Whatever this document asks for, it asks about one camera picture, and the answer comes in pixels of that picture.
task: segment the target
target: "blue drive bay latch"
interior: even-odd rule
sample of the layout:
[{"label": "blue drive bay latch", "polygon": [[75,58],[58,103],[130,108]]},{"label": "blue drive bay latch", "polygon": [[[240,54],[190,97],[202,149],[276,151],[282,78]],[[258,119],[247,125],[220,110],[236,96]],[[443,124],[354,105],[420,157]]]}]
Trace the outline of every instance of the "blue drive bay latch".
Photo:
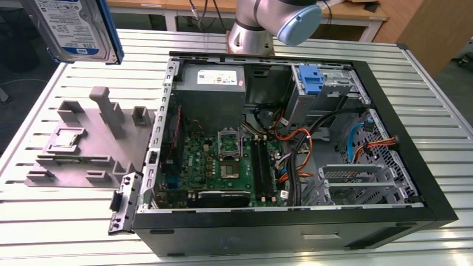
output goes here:
[{"label": "blue drive bay latch", "polygon": [[299,78],[304,84],[304,91],[310,95],[318,95],[324,87],[324,75],[315,65],[299,66]]}]

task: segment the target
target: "ram slot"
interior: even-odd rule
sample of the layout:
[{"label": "ram slot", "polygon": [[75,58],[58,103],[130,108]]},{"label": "ram slot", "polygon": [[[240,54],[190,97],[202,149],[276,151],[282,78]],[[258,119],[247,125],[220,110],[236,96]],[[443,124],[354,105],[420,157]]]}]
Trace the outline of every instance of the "ram slot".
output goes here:
[{"label": "ram slot", "polygon": [[255,195],[258,198],[264,196],[266,186],[262,177],[262,164],[260,164],[260,151],[259,142],[252,141],[252,168],[254,168],[254,182],[255,182]]},{"label": "ram slot", "polygon": [[268,153],[266,141],[259,142],[259,153],[260,153],[259,159],[260,159],[260,167],[262,167],[262,179],[263,179],[263,184],[264,184],[264,188],[266,188],[266,196],[272,197],[274,196],[274,177],[272,177],[272,172],[271,172],[270,153]]}]

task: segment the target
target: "wooden desk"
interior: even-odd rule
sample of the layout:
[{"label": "wooden desk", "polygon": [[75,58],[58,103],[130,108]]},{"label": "wooden desk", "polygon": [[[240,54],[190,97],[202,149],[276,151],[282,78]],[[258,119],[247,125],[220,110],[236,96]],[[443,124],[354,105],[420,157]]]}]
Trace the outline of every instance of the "wooden desk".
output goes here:
[{"label": "wooden desk", "polygon": [[[202,13],[204,10],[206,0],[194,0],[192,2],[198,11]],[[192,16],[188,0],[108,0],[108,3],[112,12],[116,13],[159,14],[166,16],[167,29],[170,31],[178,31],[178,16]],[[235,12],[238,11],[238,0],[218,0],[218,5],[222,17],[235,18]],[[331,23],[334,25],[366,27],[360,41],[371,42],[383,22],[390,19],[390,16],[382,8],[372,13],[364,10],[363,7],[364,4],[352,2],[343,2],[332,6]],[[208,0],[206,17],[216,18],[218,16],[214,1]],[[322,24],[328,24],[328,8],[324,8],[323,10],[323,17]]]}]

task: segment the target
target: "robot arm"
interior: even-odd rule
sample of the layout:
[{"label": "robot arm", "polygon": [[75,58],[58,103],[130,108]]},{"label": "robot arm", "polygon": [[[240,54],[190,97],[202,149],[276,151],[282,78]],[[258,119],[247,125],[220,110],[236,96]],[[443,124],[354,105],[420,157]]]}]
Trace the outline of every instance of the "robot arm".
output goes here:
[{"label": "robot arm", "polygon": [[275,36],[287,45],[302,44],[316,31],[322,9],[315,0],[240,0],[228,47],[236,54],[268,55]]}]

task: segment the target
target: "gray 3d printed holder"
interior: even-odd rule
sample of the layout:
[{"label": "gray 3d printed holder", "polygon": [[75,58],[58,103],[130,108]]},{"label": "gray 3d printed holder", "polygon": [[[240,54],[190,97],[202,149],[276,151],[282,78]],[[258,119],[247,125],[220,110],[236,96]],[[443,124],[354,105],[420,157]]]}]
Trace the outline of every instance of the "gray 3d printed holder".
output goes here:
[{"label": "gray 3d printed holder", "polygon": [[110,89],[94,87],[99,109],[64,101],[63,119],[38,156],[26,184],[40,187],[119,187],[124,175],[140,171],[155,114],[147,107],[122,110]]}]

